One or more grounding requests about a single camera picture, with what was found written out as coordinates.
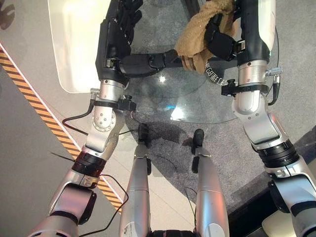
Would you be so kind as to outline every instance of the gray carpet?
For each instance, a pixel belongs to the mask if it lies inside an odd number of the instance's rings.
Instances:
[[[132,45],[134,52],[171,49],[188,21],[181,1],[154,3],[146,1],[142,6],[143,18],[135,28]],[[280,0],[276,4],[279,64],[284,73],[279,99],[270,111],[279,117],[295,143],[316,124],[316,8],[314,0]],[[276,45],[275,41],[270,67],[276,66]],[[229,70],[225,77],[236,78],[236,69]],[[206,75],[167,69],[154,77],[132,79],[127,92],[138,104],[135,117],[151,128],[153,164],[182,193],[184,186],[195,189],[197,185],[197,175],[191,172],[189,146],[197,128],[205,132],[204,146],[218,169],[229,212],[266,188],[268,178],[263,164],[253,152],[241,123],[237,119],[228,121],[234,118],[231,99],[221,96],[220,87]],[[174,106],[181,109],[174,120],[191,123],[171,121]],[[138,125],[129,115],[126,123],[131,129]]]

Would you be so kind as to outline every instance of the white panel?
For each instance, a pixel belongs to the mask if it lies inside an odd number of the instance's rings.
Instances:
[[[48,0],[59,82],[69,93],[100,87],[95,58],[109,5],[110,0]]]
[[[276,28],[276,0],[258,0],[260,38],[272,50]]]

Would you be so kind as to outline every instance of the black strap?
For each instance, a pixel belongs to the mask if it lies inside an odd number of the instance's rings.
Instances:
[[[98,100],[96,100],[94,102],[94,106],[111,107],[113,109],[118,108],[118,104],[116,104],[116,103],[111,103],[111,102],[107,102],[107,101],[98,101]]]
[[[260,90],[263,93],[268,93],[269,87],[267,85],[247,85],[247,86],[231,86],[231,84],[222,86],[222,95],[232,95],[235,96],[237,93],[240,92],[247,92],[247,91],[255,91]]]
[[[78,218],[69,213],[69,212],[65,212],[65,211],[55,211],[53,213],[51,213],[51,216],[63,216],[63,217],[67,217],[69,219],[71,219],[73,222],[75,222],[76,225],[78,225]]]
[[[297,203],[291,207],[291,212],[293,216],[297,216],[301,211],[310,208],[316,208],[316,201],[305,201]]]
[[[191,231],[166,230],[154,231],[150,237],[196,237],[197,235]]]

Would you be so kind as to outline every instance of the robotic arm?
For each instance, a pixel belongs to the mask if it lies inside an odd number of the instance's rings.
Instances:
[[[108,15],[100,27],[96,59],[100,89],[91,91],[90,104],[94,106],[91,130],[73,167],[58,187],[48,216],[33,229],[30,237],[78,236],[78,225],[85,223],[92,213],[96,200],[93,189],[124,125],[122,111],[136,109],[131,96],[123,94],[129,78],[149,76],[165,67],[180,64],[174,50],[162,54],[130,55],[133,28],[141,18],[138,10],[141,5],[141,0],[111,1]],[[234,97],[232,110],[243,123],[253,149],[273,179],[269,186],[278,208],[291,213],[297,236],[309,237],[316,232],[316,180],[304,159],[296,153],[277,118],[268,113],[271,103],[265,97],[269,89],[267,77],[274,76],[272,103],[276,101],[281,73],[280,69],[267,70],[275,33],[275,8],[275,0],[239,0],[236,16],[241,17],[242,40],[235,42],[218,31],[221,16],[214,17],[207,25],[205,40],[219,58],[228,61],[237,58],[238,86],[235,80],[231,80],[222,87],[222,94]],[[212,168],[209,153],[200,150],[196,150],[196,156],[204,165],[198,168],[201,189],[198,191],[195,231],[201,236],[209,236],[211,232],[229,236],[224,197],[210,195],[214,190],[221,193],[216,171]],[[134,202],[127,203],[122,212],[121,236],[125,235],[126,226],[134,223],[131,218],[143,225],[141,230],[144,233],[150,230],[147,171],[144,171],[147,162],[146,151],[135,151],[132,174],[138,178],[133,179],[131,175],[128,192]],[[142,188],[135,189],[136,184],[137,187],[141,184]],[[134,211],[133,205],[143,209]]]
[[[316,180],[276,116],[268,113],[268,105],[277,100],[281,74],[280,68],[267,70],[275,36],[276,1],[240,0],[237,11],[241,16],[241,41],[235,42],[216,31],[218,17],[209,23],[205,34],[210,50],[220,39],[226,42],[224,46],[229,50],[219,51],[219,57],[237,58],[238,86],[235,80],[229,80],[229,84],[222,87],[222,94],[234,97],[232,110],[273,179],[269,187],[277,207],[291,213],[297,236],[315,236]],[[268,76],[274,76],[274,98],[270,103],[265,96],[269,89]]]

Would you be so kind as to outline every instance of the black clamp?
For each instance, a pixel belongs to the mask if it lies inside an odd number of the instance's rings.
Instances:
[[[216,14],[206,25],[204,39],[207,43],[207,49],[216,57],[226,61],[231,61],[235,58],[234,45],[236,41],[227,34],[221,33],[219,26],[223,15]]]
[[[123,111],[136,111],[136,103],[132,102],[131,95],[124,95],[125,99],[119,99],[117,103],[98,101],[94,102],[94,106],[111,107]]]
[[[237,93],[260,90],[263,93],[268,93],[269,87],[267,85],[247,85],[236,86],[235,79],[227,80],[227,85],[222,86],[222,95],[235,97]]]

